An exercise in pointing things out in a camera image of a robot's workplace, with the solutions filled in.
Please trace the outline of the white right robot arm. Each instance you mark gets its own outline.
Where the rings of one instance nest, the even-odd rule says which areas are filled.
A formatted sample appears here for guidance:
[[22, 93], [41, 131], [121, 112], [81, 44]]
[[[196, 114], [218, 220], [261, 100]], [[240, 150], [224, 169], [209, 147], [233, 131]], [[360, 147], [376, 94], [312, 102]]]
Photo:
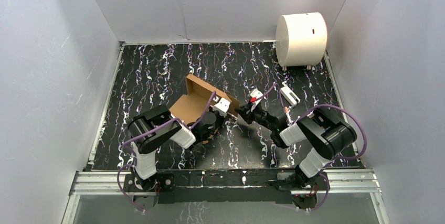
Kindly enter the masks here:
[[269, 129], [270, 137], [277, 147], [287, 148], [304, 140], [309, 141], [311, 150], [296, 166], [295, 174], [287, 180], [295, 182], [302, 189], [310, 189], [321, 170], [357, 140], [355, 130], [332, 109], [340, 108], [330, 104], [318, 105], [292, 123], [287, 122], [284, 113], [270, 113], [253, 102], [235, 111], [246, 123], [257, 122]]

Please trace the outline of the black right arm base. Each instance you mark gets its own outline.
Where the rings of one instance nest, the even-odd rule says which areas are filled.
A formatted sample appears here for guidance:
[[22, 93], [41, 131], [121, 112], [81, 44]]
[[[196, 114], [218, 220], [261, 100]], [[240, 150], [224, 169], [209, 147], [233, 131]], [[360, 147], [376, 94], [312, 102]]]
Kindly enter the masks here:
[[318, 173], [312, 178], [292, 173], [277, 173], [276, 180], [269, 181], [269, 185], [279, 191], [299, 191], [292, 194], [292, 202], [298, 210], [306, 212], [319, 209], [327, 200], [331, 189], [330, 181], [325, 172]]

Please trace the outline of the brown cardboard box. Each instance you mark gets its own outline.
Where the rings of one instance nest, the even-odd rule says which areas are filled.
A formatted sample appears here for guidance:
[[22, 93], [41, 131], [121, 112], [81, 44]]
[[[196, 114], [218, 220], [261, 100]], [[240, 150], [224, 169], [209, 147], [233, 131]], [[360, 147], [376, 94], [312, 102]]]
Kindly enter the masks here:
[[[204, 113], [210, 109], [213, 110], [213, 106], [220, 98], [225, 98], [231, 102], [227, 116], [224, 117], [225, 120], [230, 115], [238, 115], [235, 108], [240, 106], [240, 102], [235, 97], [219, 90], [199, 77], [193, 74], [188, 74], [186, 76], [186, 88], [187, 94], [182, 95], [169, 110], [173, 116], [180, 118], [188, 127], [190, 127], [191, 122], [195, 122], [192, 127], [199, 123], [204, 117]], [[213, 136], [202, 143], [208, 143]], [[193, 144], [187, 144], [185, 145], [185, 148], [192, 148], [197, 144], [198, 143], [195, 142]]]

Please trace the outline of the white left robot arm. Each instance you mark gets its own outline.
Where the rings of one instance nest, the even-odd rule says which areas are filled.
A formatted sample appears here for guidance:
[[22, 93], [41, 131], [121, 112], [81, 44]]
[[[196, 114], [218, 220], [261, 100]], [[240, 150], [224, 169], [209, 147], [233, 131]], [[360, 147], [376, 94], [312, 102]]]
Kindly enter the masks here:
[[129, 123], [132, 136], [130, 145], [135, 154], [134, 171], [136, 183], [143, 190], [156, 186], [156, 150], [171, 140], [185, 150], [192, 150], [207, 141], [222, 126], [225, 118], [218, 111], [210, 109], [201, 116], [198, 123], [186, 125], [176, 119], [165, 105], [135, 116]]

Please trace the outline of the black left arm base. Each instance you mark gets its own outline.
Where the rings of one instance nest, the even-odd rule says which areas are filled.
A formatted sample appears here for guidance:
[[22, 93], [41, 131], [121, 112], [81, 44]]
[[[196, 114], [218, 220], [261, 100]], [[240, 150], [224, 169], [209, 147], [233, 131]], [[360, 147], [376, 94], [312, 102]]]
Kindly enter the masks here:
[[142, 179], [135, 169], [131, 169], [130, 173], [125, 175], [123, 184], [120, 182], [120, 175], [117, 177], [119, 190], [133, 204], [136, 211], [142, 213], [146, 211], [145, 206], [136, 202], [137, 195], [135, 193], [155, 193], [155, 196], [158, 197], [160, 193], [169, 193], [174, 190], [174, 180], [174, 174], [163, 173], [156, 173], [147, 179]]

